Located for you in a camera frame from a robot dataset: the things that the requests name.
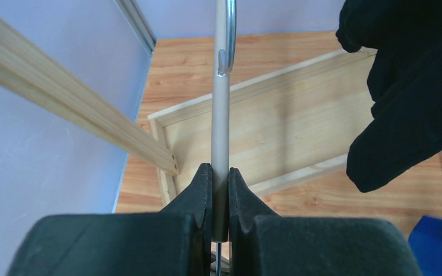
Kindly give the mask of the blue white underwear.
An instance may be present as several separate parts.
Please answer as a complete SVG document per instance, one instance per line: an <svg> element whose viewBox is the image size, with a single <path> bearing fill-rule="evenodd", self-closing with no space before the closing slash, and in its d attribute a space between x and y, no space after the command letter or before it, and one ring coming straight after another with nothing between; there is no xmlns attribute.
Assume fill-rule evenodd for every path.
<svg viewBox="0 0 442 276"><path fill-rule="evenodd" d="M423 216L408 243L425 276L442 276L442 219Z"/></svg>

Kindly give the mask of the wooden clip hanger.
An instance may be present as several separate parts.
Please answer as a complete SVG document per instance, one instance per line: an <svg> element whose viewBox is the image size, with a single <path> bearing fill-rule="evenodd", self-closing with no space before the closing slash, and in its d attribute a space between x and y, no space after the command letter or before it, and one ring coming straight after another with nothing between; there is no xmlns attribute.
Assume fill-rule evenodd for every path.
<svg viewBox="0 0 442 276"><path fill-rule="evenodd" d="M230 74L237 39L236 0L216 1L214 73L211 118L213 171L212 241L216 243L215 274L221 275L222 243L228 237L228 173L230 143Z"/></svg>

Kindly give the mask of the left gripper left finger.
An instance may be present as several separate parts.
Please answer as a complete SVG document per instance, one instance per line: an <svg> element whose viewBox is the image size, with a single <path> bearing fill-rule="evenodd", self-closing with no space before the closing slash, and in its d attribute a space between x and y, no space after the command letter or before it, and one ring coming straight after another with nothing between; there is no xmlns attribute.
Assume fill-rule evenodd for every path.
<svg viewBox="0 0 442 276"><path fill-rule="evenodd" d="M60 214L37 221L8 275L209 275L212 179L201 164L159 212Z"/></svg>

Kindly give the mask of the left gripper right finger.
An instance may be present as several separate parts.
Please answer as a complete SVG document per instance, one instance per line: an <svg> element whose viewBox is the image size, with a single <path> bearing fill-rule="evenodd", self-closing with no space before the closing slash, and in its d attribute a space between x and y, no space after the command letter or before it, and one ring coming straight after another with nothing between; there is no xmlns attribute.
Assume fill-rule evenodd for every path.
<svg viewBox="0 0 442 276"><path fill-rule="evenodd" d="M231 275L420 275L401 232L389 221L285 217L228 175Z"/></svg>

